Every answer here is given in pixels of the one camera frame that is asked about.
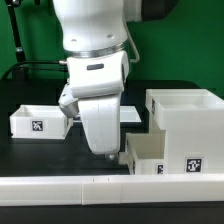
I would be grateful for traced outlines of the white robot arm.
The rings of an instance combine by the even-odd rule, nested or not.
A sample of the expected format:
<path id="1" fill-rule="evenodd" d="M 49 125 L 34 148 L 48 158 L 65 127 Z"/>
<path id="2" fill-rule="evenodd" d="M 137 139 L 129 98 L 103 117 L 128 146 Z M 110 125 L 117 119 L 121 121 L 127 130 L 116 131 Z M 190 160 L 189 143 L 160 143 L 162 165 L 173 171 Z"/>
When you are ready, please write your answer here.
<path id="1" fill-rule="evenodd" d="M 53 0 L 63 32 L 69 77 L 59 98 L 62 112 L 81 117 L 91 151 L 120 150 L 120 99 L 130 65 L 127 46 L 134 43 L 129 21 L 166 17 L 179 0 Z"/>

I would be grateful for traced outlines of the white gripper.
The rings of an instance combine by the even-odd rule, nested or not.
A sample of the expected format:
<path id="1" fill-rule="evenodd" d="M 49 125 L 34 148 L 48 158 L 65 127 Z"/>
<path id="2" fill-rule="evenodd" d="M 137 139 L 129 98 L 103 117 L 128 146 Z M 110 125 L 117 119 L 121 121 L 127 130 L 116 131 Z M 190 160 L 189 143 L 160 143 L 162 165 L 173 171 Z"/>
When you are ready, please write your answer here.
<path id="1" fill-rule="evenodd" d="M 129 73 L 128 56 L 119 51 L 105 57 L 67 59 L 69 88 L 89 148 L 94 154 L 120 150 L 120 100 Z"/>

